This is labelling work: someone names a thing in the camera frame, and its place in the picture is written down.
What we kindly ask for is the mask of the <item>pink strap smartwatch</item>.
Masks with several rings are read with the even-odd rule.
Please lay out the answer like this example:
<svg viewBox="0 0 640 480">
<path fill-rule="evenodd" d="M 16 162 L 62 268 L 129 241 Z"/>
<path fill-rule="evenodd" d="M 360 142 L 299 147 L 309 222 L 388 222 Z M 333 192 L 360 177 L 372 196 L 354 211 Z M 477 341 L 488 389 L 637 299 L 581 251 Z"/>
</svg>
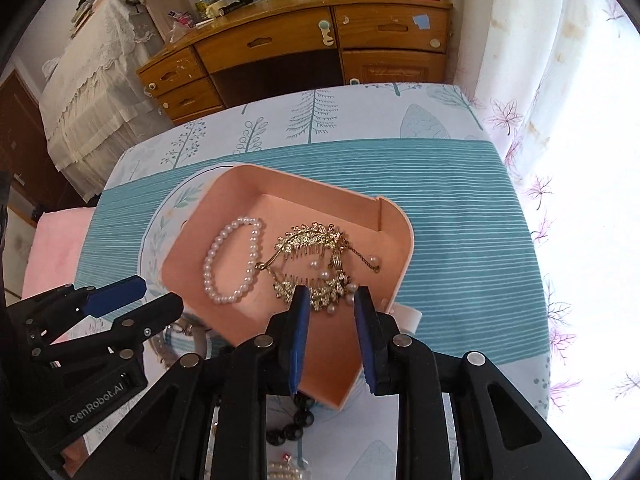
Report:
<svg viewBox="0 0 640 480">
<path fill-rule="evenodd" d="M 202 358 L 209 354 L 208 328 L 197 317 L 185 313 L 150 339 L 152 350 L 161 363 L 174 364 L 186 353 L 197 353 Z"/>
</svg>

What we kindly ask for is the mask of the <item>gold hair comb ornament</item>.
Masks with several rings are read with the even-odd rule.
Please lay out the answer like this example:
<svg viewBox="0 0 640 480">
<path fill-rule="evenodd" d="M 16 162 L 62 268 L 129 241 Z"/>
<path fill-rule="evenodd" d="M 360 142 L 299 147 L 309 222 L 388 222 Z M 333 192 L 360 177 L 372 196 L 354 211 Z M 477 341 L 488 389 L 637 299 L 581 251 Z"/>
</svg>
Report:
<svg viewBox="0 0 640 480">
<path fill-rule="evenodd" d="M 292 226 L 278 237 L 273 253 L 253 269 L 270 276 L 274 294 L 285 304 L 292 302 L 297 286 L 304 286 L 311 310 L 332 315 L 342 301 L 354 302 L 358 288 L 344 263 L 348 252 L 371 272 L 381 271 L 378 257 L 363 255 L 333 223 L 318 222 Z"/>
</svg>

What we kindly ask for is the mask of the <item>pink blanket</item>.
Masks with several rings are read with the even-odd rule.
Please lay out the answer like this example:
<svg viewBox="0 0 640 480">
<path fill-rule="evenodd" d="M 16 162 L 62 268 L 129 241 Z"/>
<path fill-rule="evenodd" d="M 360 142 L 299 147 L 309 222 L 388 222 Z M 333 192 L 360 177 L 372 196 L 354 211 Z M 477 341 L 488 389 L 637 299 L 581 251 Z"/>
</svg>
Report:
<svg viewBox="0 0 640 480">
<path fill-rule="evenodd" d="M 39 219 L 26 266 L 23 299 L 73 284 L 95 211 L 94 207 L 65 209 Z"/>
</svg>

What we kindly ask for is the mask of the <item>pink open drawer box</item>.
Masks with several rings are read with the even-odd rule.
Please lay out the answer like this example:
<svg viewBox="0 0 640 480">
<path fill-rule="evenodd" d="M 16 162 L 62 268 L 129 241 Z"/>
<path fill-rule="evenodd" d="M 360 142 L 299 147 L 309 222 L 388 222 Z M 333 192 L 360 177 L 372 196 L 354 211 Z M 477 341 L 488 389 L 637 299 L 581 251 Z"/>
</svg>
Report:
<svg viewBox="0 0 640 480">
<path fill-rule="evenodd" d="M 392 305 L 413 254 L 407 215 L 369 197 L 262 166 L 218 167 L 162 266 L 163 285 L 237 346 L 263 333 L 291 299 L 346 275 L 374 305 Z"/>
</svg>

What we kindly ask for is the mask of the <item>tree print tablecloth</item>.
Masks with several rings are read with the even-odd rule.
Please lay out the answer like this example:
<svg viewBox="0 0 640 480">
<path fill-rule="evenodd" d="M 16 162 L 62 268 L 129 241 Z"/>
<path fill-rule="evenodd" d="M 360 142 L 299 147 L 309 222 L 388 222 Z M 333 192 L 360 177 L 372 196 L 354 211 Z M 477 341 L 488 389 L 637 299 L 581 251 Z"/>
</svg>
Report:
<svg viewBox="0 0 640 480">
<path fill-rule="evenodd" d="M 364 286 L 417 310 L 413 338 L 484 354 L 549 408 L 544 286 L 506 167 L 454 86 L 309 90 L 192 120 L 126 151 L 79 259 L 79 286 L 141 276 L 226 344 L 295 284 Z"/>
</svg>

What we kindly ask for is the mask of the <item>brown wooden door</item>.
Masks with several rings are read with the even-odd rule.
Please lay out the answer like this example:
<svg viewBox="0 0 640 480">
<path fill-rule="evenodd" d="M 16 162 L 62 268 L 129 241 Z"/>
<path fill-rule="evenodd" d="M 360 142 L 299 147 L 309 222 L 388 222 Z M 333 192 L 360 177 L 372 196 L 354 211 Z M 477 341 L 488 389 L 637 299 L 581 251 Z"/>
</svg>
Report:
<svg viewBox="0 0 640 480">
<path fill-rule="evenodd" d="M 12 70 L 1 84 L 1 169 L 17 192 L 44 212 L 85 206 L 48 152 L 37 102 Z"/>
</svg>

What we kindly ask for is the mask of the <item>white lace covered furniture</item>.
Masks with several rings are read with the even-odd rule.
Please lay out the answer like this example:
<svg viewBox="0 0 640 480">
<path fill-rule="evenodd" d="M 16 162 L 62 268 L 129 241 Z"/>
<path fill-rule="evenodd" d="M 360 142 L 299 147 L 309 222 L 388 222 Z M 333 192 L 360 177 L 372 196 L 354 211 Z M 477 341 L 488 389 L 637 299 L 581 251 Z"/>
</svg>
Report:
<svg viewBox="0 0 640 480">
<path fill-rule="evenodd" d="M 99 0 L 52 70 L 39 101 L 48 153 L 83 200 L 123 152 L 172 127 L 137 74 L 163 46 L 143 0 Z"/>
</svg>

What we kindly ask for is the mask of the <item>wooden desk with drawers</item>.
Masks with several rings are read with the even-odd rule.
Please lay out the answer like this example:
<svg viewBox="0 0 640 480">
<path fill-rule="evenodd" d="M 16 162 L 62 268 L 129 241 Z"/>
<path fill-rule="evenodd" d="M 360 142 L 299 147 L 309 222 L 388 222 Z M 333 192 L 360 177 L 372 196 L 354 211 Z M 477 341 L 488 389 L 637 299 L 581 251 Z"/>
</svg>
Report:
<svg viewBox="0 0 640 480">
<path fill-rule="evenodd" d="M 262 0 L 187 32 L 138 70 L 175 124 L 339 84 L 445 79 L 445 0 Z"/>
</svg>

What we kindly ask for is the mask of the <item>white floral curtain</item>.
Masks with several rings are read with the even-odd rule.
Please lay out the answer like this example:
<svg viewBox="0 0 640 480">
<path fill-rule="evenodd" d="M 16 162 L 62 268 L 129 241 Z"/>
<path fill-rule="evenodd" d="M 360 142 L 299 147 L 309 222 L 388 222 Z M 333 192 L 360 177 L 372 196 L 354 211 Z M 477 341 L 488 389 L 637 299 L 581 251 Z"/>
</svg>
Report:
<svg viewBox="0 0 640 480">
<path fill-rule="evenodd" d="M 552 428 L 595 479 L 639 441 L 639 29 L 622 0 L 449 0 L 449 77 L 506 165 L 550 324 Z"/>
</svg>

